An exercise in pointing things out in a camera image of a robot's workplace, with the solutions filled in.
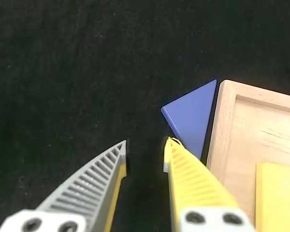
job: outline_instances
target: black fabric surface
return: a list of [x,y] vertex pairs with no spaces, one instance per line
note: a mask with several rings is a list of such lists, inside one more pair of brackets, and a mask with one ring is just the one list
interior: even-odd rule
[[130,138],[112,231],[170,231],[160,108],[213,79],[290,94],[290,0],[0,0],[0,224]]

